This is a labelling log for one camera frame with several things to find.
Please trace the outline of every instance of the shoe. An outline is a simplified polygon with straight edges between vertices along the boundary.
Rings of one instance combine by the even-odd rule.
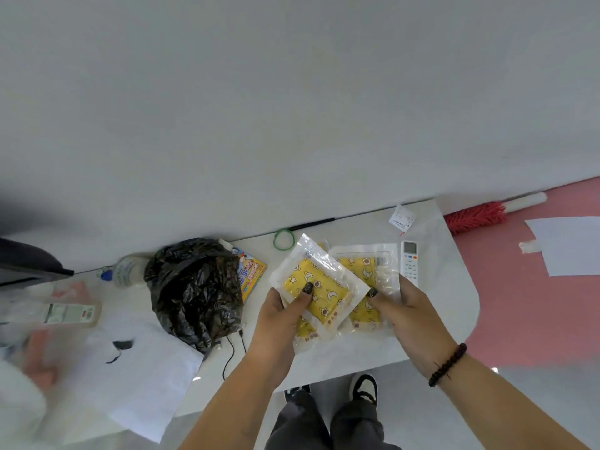
[[[375,378],[368,372],[357,372],[350,383],[350,401],[365,400],[377,408],[378,390]]]
[[[286,403],[292,401],[292,398],[296,394],[297,391],[304,390],[306,393],[310,394],[310,385],[302,385],[301,387],[294,387],[290,390],[286,390],[283,393],[286,396]]]

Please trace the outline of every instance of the air conditioner remote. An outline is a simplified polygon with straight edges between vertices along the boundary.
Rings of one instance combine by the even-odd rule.
[[[419,287],[419,264],[416,242],[402,242],[400,251],[400,274]]]

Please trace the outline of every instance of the black plastic bag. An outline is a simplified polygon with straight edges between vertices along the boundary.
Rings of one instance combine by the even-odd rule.
[[[192,238],[159,250],[146,266],[162,328],[203,354],[241,328],[239,258],[216,240]]]

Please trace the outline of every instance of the forearm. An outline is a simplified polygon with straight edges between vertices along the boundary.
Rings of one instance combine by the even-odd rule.
[[[439,386],[487,450],[587,449],[513,385],[469,355]]]
[[[208,403],[179,450],[252,450],[273,388],[246,357]]]

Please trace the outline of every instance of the left hand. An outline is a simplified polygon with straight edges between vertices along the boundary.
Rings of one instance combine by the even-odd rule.
[[[279,292],[272,287],[260,309],[245,359],[265,375],[273,390],[283,382],[292,366],[296,324],[311,298],[311,294],[301,292],[283,309]]]

